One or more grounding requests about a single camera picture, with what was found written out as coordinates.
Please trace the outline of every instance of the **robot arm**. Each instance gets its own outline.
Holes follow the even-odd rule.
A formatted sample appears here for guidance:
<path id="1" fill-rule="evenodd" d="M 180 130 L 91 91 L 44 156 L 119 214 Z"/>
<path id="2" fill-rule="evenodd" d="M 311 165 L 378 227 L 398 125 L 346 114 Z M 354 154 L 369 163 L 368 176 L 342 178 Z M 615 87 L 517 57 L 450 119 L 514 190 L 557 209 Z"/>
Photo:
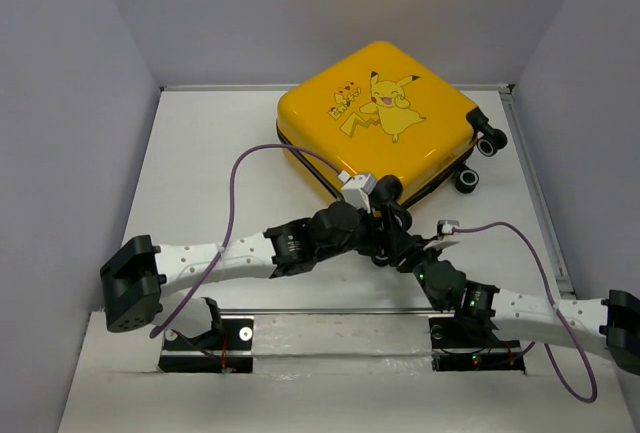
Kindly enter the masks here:
<path id="1" fill-rule="evenodd" d="M 303 218 L 231 243 L 207 278 L 218 282 L 236 278 L 271 279 L 310 271 L 317 262 L 357 251 L 378 266 L 415 275 L 432 307 L 453 311 L 471 335 L 487 339 L 523 339 L 573 346 L 554 307 L 543 297 L 523 295 L 467 280 L 448 261 L 438 259 L 444 236 L 424 239 L 411 235 L 410 214 L 396 200 L 402 192 L 395 177 L 377 183 L 358 175 L 343 188 L 337 201 Z M 139 236 L 125 244 L 101 269 L 107 329 L 132 331 L 166 320 L 218 253 L 217 244 L 153 246 Z M 640 375 L 640 300 L 611 291 L 606 300 L 560 300 L 584 349 Z M 220 312 L 215 301 L 194 298 L 172 323 L 188 338 L 215 333 Z"/>

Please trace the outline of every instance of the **white floor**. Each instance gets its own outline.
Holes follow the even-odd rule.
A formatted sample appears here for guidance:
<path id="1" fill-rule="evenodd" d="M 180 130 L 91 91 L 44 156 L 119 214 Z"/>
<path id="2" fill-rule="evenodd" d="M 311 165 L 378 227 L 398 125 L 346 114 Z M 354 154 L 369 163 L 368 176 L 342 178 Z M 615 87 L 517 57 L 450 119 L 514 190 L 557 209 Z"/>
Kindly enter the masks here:
<path id="1" fill-rule="evenodd" d="M 511 137 L 497 92 L 466 93 Z M 226 225 L 231 164 L 250 146 L 276 142 L 281 94 L 163 93 L 125 240 L 150 233 L 155 243 L 219 241 Z M 431 235 L 440 218 L 458 219 L 463 226 L 510 221 L 531 238 L 552 277 L 554 265 L 513 145 L 494 158 L 474 154 L 469 165 L 480 174 L 478 189 L 464 196 L 452 184 L 443 185 L 412 208 L 413 230 Z M 278 152 L 246 160 L 237 195 L 235 237 L 310 216 L 325 206 Z M 447 251 L 447 258 L 471 279 L 523 293 L 543 292 L 527 250 L 507 231 L 464 237 Z M 357 255 L 294 278 L 210 285 L 201 295 L 226 309 L 338 312 L 429 306 L 412 277 L 374 268 Z M 256 344 L 263 353 L 269 345 L 279 345 L 271 358 L 256 360 L 256 373 L 181 375 L 156 371 L 159 342 L 149 340 L 146 330 L 109 334 L 102 313 L 95 313 L 60 431 L 633 431 L 613 368 L 604 360 L 593 359 L 600 399 L 582 405 L 564 391 L 541 348 L 527 358 L 527 375 L 434 373 L 426 317 L 347 315 L 342 326 L 327 328 L 322 324 L 329 316 L 304 316 L 293 322 L 298 330 L 291 317 L 278 318 L 256 320 Z M 412 332 L 405 340 L 398 336 L 403 329 Z M 292 331 L 299 331 L 298 339 Z M 372 336 L 372 331 L 379 334 Z M 337 344 L 341 353 L 360 356 L 317 357 Z M 280 358 L 284 350 L 300 358 Z M 559 350 L 569 381 L 586 392 L 577 354 Z M 368 352 L 377 357 L 367 357 Z"/>

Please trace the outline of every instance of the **cartoon character print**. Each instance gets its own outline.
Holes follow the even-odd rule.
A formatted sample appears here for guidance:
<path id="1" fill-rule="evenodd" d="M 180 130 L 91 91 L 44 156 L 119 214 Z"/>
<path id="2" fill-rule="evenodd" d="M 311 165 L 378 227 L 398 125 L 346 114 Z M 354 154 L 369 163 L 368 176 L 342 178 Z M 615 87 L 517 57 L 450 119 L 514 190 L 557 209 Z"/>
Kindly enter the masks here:
<path id="1" fill-rule="evenodd" d="M 360 113 L 377 115 L 380 126 L 385 133 L 391 135 L 393 143 L 398 142 L 400 133 L 404 130 L 425 120 L 417 111 L 409 108 L 411 103 L 403 89 L 403 86 L 419 78 L 410 75 L 399 81 L 378 81 L 378 73 L 371 72 L 371 101 L 360 107 Z"/>
<path id="2" fill-rule="evenodd" d="M 338 103 L 339 105 L 345 105 L 347 107 L 351 106 L 351 101 L 353 101 L 352 98 L 354 96 L 352 93 L 354 93 L 355 90 L 356 88 L 353 81 L 345 82 L 344 86 L 340 88 L 338 92 L 334 95 L 334 99 L 336 100 L 336 103 Z"/>

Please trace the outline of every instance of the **cable connector plug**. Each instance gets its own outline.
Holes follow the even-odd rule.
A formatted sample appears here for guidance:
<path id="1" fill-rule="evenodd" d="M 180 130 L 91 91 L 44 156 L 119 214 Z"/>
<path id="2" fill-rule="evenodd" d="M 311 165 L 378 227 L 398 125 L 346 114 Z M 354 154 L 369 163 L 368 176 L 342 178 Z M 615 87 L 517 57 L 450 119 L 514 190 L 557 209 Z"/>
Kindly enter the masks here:
<path id="1" fill-rule="evenodd" d="M 438 220 L 438 225 L 436 226 L 436 233 L 438 238 L 442 238 L 443 236 L 453 235 L 455 233 L 455 229 L 460 226 L 460 222 L 456 220 Z"/>
<path id="2" fill-rule="evenodd" d="M 338 179 L 344 184 L 351 179 L 351 175 L 348 171 L 342 170 L 340 173 L 338 173 Z"/>
<path id="3" fill-rule="evenodd" d="M 371 204 L 369 195 L 376 186 L 378 180 L 372 173 L 358 173 L 344 184 L 342 196 L 344 201 L 356 208 L 363 208 L 367 212 L 371 212 Z"/>

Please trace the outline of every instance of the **white wall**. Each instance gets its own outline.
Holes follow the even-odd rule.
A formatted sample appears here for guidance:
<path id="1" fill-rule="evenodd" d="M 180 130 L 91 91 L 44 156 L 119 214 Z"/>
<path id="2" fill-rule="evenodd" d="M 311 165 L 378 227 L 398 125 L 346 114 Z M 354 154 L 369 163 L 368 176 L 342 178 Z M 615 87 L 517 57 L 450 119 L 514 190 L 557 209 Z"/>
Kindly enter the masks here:
<path id="1" fill-rule="evenodd" d="M 162 85 L 294 83 L 387 39 L 454 82 L 515 82 L 562 0 L 115 0 Z"/>
<path id="2" fill-rule="evenodd" d="M 158 94 L 112 0 L 0 0 L 0 431 L 57 430 Z"/>
<path id="3" fill-rule="evenodd" d="M 640 296 L 640 2 L 566 0 L 516 88 L 569 273 L 582 297 Z M 640 378 L 621 375 L 640 427 Z"/>

